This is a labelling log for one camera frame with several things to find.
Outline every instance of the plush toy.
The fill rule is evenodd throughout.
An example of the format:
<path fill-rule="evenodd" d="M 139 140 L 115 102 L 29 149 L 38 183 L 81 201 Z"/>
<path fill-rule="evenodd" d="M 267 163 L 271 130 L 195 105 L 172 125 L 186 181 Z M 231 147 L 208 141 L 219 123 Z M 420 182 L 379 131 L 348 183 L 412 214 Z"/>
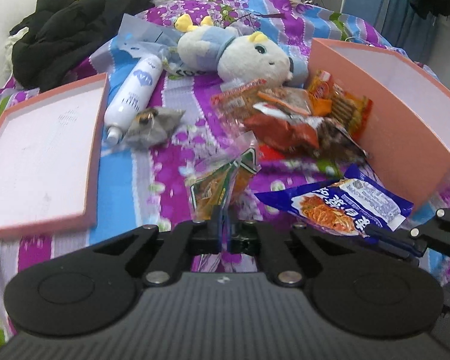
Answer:
<path fill-rule="evenodd" d="M 225 83 L 265 79 L 276 86 L 301 86 L 307 79 L 305 61 L 288 57 L 259 31 L 239 36 L 235 28 L 215 27 L 210 16 L 196 26 L 188 14 L 177 19 L 175 28 L 185 32 L 177 46 L 180 59 L 198 71 L 218 72 Z"/>

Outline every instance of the open pink box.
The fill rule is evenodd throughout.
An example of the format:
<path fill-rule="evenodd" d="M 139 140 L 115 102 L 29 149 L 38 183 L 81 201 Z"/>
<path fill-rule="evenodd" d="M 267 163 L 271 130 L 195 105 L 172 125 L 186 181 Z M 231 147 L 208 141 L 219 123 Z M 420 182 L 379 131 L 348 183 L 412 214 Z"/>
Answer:
<path fill-rule="evenodd" d="M 385 187 L 420 207 L 450 182 L 450 91 L 394 51 L 313 39 L 310 77 L 332 74 L 373 100 L 360 145 Z"/>
<path fill-rule="evenodd" d="M 107 74 L 63 85 L 0 117 L 0 239 L 96 224 Z"/>

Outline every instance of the white spray can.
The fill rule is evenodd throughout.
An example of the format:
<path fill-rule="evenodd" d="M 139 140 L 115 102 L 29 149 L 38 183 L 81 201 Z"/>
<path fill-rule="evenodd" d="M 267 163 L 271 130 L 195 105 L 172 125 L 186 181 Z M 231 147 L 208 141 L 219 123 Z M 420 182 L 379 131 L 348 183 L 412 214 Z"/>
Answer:
<path fill-rule="evenodd" d="M 162 70 L 161 59 L 150 54 L 141 58 L 125 79 L 103 118 L 109 146 L 123 138 L 138 112 L 147 107 Z"/>

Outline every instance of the blue chair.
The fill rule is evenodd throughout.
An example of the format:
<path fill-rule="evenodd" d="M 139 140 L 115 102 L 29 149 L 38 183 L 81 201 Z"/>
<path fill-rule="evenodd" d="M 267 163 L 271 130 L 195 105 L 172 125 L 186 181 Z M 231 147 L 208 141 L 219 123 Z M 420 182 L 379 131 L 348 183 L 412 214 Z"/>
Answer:
<path fill-rule="evenodd" d="M 345 0 L 343 13 L 360 17 L 375 27 L 382 5 L 383 0 Z"/>

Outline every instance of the white cloth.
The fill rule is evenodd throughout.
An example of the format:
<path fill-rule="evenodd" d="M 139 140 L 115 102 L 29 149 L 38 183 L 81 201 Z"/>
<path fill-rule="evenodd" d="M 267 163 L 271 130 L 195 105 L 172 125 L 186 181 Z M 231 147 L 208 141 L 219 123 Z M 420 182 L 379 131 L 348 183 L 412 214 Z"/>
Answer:
<path fill-rule="evenodd" d="M 12 73 L 13 63 L 12 63 L 12 50 L 13 45 L 17 43 L 23 36 L 28 32 L 28 27 L 23 27 L 15 35 L 9 36 L 7 42 L 5 43 L 5 72 Z"/>

